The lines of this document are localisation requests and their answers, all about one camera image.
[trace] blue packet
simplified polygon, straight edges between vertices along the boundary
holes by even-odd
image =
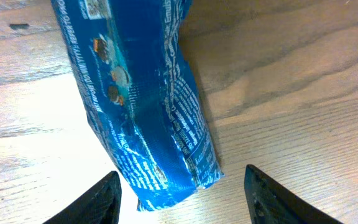
[[[223,173],[178,47],[189,0],[52,0],[89,125],[139,197],[174,206]]]

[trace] plastic packaging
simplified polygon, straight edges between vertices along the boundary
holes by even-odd
[[[52,0],[89,125],[138,210],[171,207],[223,176],[178,48],[190,4]]]

